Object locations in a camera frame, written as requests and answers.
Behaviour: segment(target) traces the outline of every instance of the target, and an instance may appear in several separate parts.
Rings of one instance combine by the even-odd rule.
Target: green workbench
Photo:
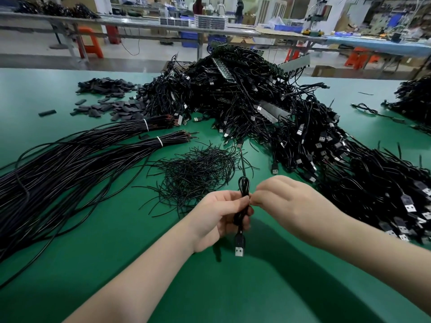
[[[77,82],[93,77],[124,78],[147,83],[158,74],[0,69],[0,166],[15,160],[28,148],[51,142],[71,133],[110,121],[111,116],[70,116],[74,103],[86,98],[76,95]],[[301,78],[300,83],[323,81],[330,89],[317,90],[317,98],[341,116],[339,125],[369,147],[393,152],[401,143],[403,158],[431,168],[431,137],[390,119],[363,114],[349,106],[366,103],[379,109],[386,98],[394,101],[399,81],[337,78]],[[366,92],[373,96],[360,94]],[[40,118],[37,113],[56,109],[57,114]],[[221,143],[222,135],[210,122],[182,126],[199,132],[199,141]],[[150,132],[152,137],[168,130]],[[183,154],[197,141],[169,146],[151,159]],[[245,142],[245,157],[260,168],[251,179],[251,191],[269,178],[270,159]],[[133,185],[154,185],[161,176],[141,174]],[[133,174],[118,179],[120,187]],[[237,190],[234,177],[226,189]],[[252,177],[251,170],[247,176]],[[151,190],[127,188],[101,203],[79,228],[56,238],[45,253],[20,277],[0,291],[0,322],[59,322],[131,263],[178,221],[175,212],[148,216],[154,197]],[[158,205],[154,214],[167,207]],[[213,248],[193,255],[175,277],[157,306],[151,322],[431,322],[424,312],[400,294],[354,266],[313,248],[292,235],[266,213],[256,209],[252,228],[246,234],[245,257],[236,258],[232,237]],[[0,265],[3,282],[43,246],[33,245]]]

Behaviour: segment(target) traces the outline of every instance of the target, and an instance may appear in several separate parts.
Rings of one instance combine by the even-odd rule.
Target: factory floor
[[[155,40],[123,39],[119,45],[102,44],[104,59],[90,54],[89,64],[84,65],[78,64],[67,49],[49,48],[56,43],[54,34],[0,31],[0,68],[160,72],[166,61],[175,54],[178,54],[179,61],[184,62],[193,62],[197,58],[195,48],[182,47],[181,43],[170,46],[161,45]],[[280,64],[284,62],[286,54],[285,49],[265,49],[263,57]],[[207,44],[204,44],[202,56],[207,55]],[[346,59],[346,56],[337,52],[311,52],[311,65],[304,71],[304,76],[311,76],[316,65],[338,68],[336,76],[345,78],[408,79],[412,70],[412,67],[400,65],[395,73],[395,67],[389,67],[389,73],[381,74],[382,61],[368,64],[365,70],[353,70],[344,66]]]

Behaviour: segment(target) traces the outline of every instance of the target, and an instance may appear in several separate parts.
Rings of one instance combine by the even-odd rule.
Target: hand
[[[320,248],[337,242],[340,224],[349,218],[311,186],[286,176],[262,181],[250,201],[294,236]]]
[[[191,233],[195,252],[203,251],[228,233],[236,233],[234,215],[249,206],[250,198],[241,197],[239,191],[221,190],[206,195],[187,216],[180,221]],[[250,228],[253,209],[249,206],[243,219],[244,230]]]

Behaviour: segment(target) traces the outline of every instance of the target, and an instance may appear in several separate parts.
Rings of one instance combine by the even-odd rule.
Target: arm
[[[124,271],[82,304],[66,323],[146,322],[182,265],[193,254],[234,232],[233,216],[249,205],[240,192],[205,196]],[[253,214],[249,207],[248,214]],[[249,217],[243,220],[250,227]]]
[[[431,253],[347,216],[307,184],[285,176],[251,196],[287,231],[368,272],[431,315]]]

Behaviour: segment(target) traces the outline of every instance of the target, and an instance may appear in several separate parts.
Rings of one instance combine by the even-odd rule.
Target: person
[[[196,0],[196,2],[193,4],[193,13],[195,15],[201,15],[202,14],[202,0]]]
[[[244,3],[242,0],[237,1],[237,10],[235,11],[235,23],[240,24],[242,22],[242,10],[244,9]]]
[[[186,260],[235,233],[234,213],[247,206],[243,226],[250,228],[249,204],[261,207],[297,238],[368,272],[431,314],[428,250],[344,214],[307,184],[274,176],[261,182],[250,197],[229,190],[206,195],[65,322],[146,322]]]

